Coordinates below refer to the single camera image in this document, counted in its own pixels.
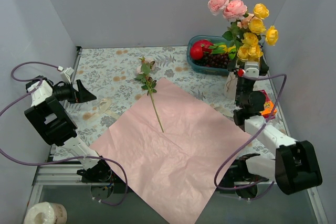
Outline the cream printed ribbon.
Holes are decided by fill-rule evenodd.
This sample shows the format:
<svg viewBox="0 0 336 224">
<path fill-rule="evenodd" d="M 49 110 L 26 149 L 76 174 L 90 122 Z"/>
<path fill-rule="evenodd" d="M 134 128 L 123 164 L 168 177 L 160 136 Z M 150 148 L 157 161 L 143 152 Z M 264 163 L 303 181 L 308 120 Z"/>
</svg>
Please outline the cream printed ribbon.
<svg viewBox="0 0 336 224">
<path fill-rule="evenodd" d="M 113 119 L 117 120 L 120 116 L 117 113 L 114 113 L 111 111 L 109 108 L 112 105 L 112 100 L 110 98 L 103 98 L 99 102 L 99 106 L 96 109 L 96 111 L 90 116 L 87 117 L 86 120 L 89 122 L 93 122 L 99 118 L 101 118 L 104 114 L 112 117 Z M 233 118 L 233 113 L 229 111 L 228 109 L 222 107 L 222 106 L 217 106 L 214 107 L 214 109 L 221 113 L 222 115 L 226 116 L 227 118 Z"/>
</svg>

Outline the yellow rose bunch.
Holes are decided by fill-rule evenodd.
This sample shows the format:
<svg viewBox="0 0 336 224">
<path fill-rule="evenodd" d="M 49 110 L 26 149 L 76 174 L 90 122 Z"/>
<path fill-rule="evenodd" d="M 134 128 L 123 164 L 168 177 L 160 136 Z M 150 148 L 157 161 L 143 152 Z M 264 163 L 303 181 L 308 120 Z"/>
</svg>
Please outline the yellow rose bunch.
<svg viewBox="0 0 336 224">
<path fill-rule="evenodd" d="M 275 26 L 267 28 L 264 20 L 269 16 L 269 9 L 262 3 L 257 3 L 253 12 L 256 19 L 249 23 L 251 31 L 242 30 L 242 45 L 237 49 L 237 63 L 239 65 L 246 61 L 260 62 L 264 53 L 262 52 L 260 41 L 265 40 L 266 44 L 274 46 L 279 39 L 279 32 Z"/>
</svg>

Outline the pink rose stem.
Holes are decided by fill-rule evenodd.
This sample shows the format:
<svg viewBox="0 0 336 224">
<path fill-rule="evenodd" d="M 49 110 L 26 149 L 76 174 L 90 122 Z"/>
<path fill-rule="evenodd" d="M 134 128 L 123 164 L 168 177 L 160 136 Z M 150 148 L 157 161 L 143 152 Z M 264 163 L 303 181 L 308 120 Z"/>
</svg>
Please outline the pink rose stem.
<svg viewBox="0 0 336 224">
<path fill-rule="evenodd" d="M 244 2 L 242 0 L 208 0 L 207 7 L 214 16 L 221 14 L 230 23 L 223 37 L 239 49 L 242 45 L 242 20 L 247 16 L 248 11 Z"/>
<path fill-rule="evenodd" d="M 150 97 L 153 110 L 155 112 L 155 116 L 160 126 L 161 132 L 164 133 L 164 128 L 163 128 L 161 119 L 159 117 L 159 114 L 157 112 L 157 108 L 156 108 L 154 96 L 153 96 L 154 94 L 157 93 L 157 90 L 156 90 L 157 81 L 154 80 L 151 76 L 151 73 L 154 69 L 155 61 L 146 59 L 145 57 L 141 57 L 139 58 L 139 60 L 141 64 L 138 67 L 137 76 L 135 80 L 142 83 L 141 89 L 145 90 L 147 92 L 146 93 L 147 96 Z"/>
<path fill-rule="evenodd" d="M 254 14 L 248 13 L 247 17 L 244 17 L 241 21 L 237 22 L 239 30 L 251 31 L 249 28 L 249 23 L 254 19 L 256 19 L 256 16 Z"/>
</svg>

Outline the purple and pink wrapping paper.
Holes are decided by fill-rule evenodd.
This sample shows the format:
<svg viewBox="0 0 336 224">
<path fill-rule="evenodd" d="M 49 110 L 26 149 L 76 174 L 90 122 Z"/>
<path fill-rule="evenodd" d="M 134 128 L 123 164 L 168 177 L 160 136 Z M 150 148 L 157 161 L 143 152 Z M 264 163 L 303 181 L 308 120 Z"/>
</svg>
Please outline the purple and pink wrapping paper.
<svg viewBox="0 0 336 224">
<path fill-rule="evenodd" d="M 142 96 L 91 148 L 169 223 L 195 223 L 249 134 L 171 81 Z"/>
</svg>

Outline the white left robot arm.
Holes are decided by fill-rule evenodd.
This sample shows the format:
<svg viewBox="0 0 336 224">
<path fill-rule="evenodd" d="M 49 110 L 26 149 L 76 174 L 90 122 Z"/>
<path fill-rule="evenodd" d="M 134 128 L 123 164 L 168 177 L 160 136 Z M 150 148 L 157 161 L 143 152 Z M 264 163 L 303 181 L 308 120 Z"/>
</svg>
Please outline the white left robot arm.
<svg viewBox="0 0 336 224">
<path fill-rule="evenodd" d="M 77 171 L 78 175 L 89 182 L 107 182 L 112 175 L 111 168 L 78 136 L 77 125 L 61 105 L 64 100 L 85 103 L 97 98 L 80 80 L 77 80 L 77 88 L 74 89 L 71 83 L 54 85 L 44 76 L 37 76 L 26 84 L 32 103 L 24 114 L 48 145 L 62 147 L 79 157 L 83 169 Z"/>
</svg>

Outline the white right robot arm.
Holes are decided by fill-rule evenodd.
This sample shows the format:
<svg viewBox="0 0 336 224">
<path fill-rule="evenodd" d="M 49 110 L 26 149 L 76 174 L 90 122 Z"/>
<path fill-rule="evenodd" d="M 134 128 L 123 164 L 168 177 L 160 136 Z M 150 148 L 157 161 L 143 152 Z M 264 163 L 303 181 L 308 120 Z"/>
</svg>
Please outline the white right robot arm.
<svg viewBox="0 0 336 224">
<path fill-rule="evenodd" d="M 313 145 L 309 141 L 297 141 L 267 123 L 262 116 L 266 95 L 254 90 L 257 80 L 267 80 L 269 67 L 261 60 L 246 61 L 234 70 L 237 77 L 234 122 L 243 131 L 254 136 L 275 156 L 265 159 L 257 154 L 241 158 L 238 176 L 251 180 L 255 175 L 276 182 L 286 195 L 317 187 L 322 175 Z"/>
</svg>

